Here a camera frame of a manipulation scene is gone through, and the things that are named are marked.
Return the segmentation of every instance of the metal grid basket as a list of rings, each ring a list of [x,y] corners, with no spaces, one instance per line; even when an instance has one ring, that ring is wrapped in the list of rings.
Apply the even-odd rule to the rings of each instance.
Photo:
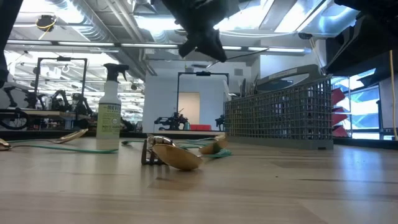
[[[232,142],[333,149],[329,78],[224,104]]]

